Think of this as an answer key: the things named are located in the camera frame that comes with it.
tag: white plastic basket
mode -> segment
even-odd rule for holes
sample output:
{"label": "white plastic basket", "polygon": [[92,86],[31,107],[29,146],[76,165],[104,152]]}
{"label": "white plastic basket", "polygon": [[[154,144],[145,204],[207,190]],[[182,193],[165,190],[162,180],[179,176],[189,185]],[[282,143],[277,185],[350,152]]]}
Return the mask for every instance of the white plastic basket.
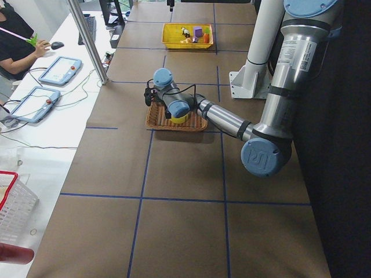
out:
{"label": "white plastic basket", "polygon": [[14,244],[39,200],[15,172],[0,171],[0,187],[7,186],[0,199],[0,242]]}

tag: computer mouse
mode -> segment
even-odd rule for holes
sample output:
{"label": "computer mouse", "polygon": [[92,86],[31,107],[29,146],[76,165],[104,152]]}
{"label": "computer mouse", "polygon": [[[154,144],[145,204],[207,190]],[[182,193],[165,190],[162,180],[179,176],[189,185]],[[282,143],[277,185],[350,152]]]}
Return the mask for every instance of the computer mouse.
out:
{"label": "computer mouse", "polygon": [[64,43],[62,43],[62,42],[53,42],[52,43],[52,49],[53,50],[56,50],[58,48],[61,48],[62,46],[64,46]]}

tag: blue tablet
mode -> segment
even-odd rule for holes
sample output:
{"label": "blue tablet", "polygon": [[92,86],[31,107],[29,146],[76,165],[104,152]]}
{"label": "blue tablet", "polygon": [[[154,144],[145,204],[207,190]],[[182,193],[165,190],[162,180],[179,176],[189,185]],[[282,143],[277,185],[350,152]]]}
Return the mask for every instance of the blue tablet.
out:
{"label": "blue tablet", "polygon": [[44,87],[34,87],[12,111],[12,116],[28,123],[38,123],[50,112],[60,98],[60,92]]}
{"label": "blue tablet", "polygon": [[45,72],[39,81],[56,86],[64,86],[81,68],[82,61],[75,58],[59,56]]}

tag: white desk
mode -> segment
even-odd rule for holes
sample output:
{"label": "white desk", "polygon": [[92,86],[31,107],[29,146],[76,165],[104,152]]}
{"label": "white desk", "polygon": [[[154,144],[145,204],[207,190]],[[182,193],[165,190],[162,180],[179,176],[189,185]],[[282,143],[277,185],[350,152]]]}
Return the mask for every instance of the white desk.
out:
{"label": "white desk", "polygon": [[[96,17],[97,32],[95,43],[99,56],[103,58],[105,52],[114,52],[109,43],[110,34],[106,30],[101,12],[84,13],[90,13]],[[50,42],[55,41],[63,42],[64,47],[50,50],[47,55],[39,58],[32,68],[47,67],[58,56],[81,59],[83,66],[70,83],[64,87],[44,85],[45,87],[59,89],[61,94],[65,94],[81,83],[89,75],[89,72],[94,69],[94,66],[86,51],[86,47],[77,44],[78,30],[71,15],[67,16],[50,40]],[[32,75],[37,78],[41,73],[42,71],[33,71]],[[21,99],[34,86],[38,86],[38,84],[27,74],[13,93],[12,99]],[[99,77],[95,72],[91,74],[84,89],[88,94],[86,99],[74,105],[54,107],[51,113],[40,123],[36,125],[29,124],[4,135],[28,145],[40,147],[77,147],[100,90]],[[86,93],[79,86],[72,93],[62,97],[57,105],[74,103],[84,97],[86,97]],[[21,180],[27,181],[29,177],[27,186],[39,197],[39,203],[32,212],[24,233],[16,243],[19,246],[28,247],[37,252],[76,150],[27,148],[19,142],[11,141],[4,137],[0,137],[0,146],[0,152],[1,149],[18,148],[23,164],[16,171],[21,175]],[[27,265],[0,263],[0,278],[26,277],[31,264],[32,262]]]}

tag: black keyboard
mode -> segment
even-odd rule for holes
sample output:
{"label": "black keyboard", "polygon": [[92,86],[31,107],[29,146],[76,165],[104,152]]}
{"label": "black keyboard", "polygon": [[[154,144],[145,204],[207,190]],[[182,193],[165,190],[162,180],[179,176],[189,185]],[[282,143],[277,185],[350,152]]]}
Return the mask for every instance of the black keyboard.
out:
{"label": "black keyboard", "polygon": [[[95,35],[97,32],[97,23],[95,21],[95,16],[84,17],[84,19],[86,21],[86,25],[88,25],[90,36],[92,36],[93,42],[95,42]],[[81,34],[79,34],[78,45],[83,45]]]}

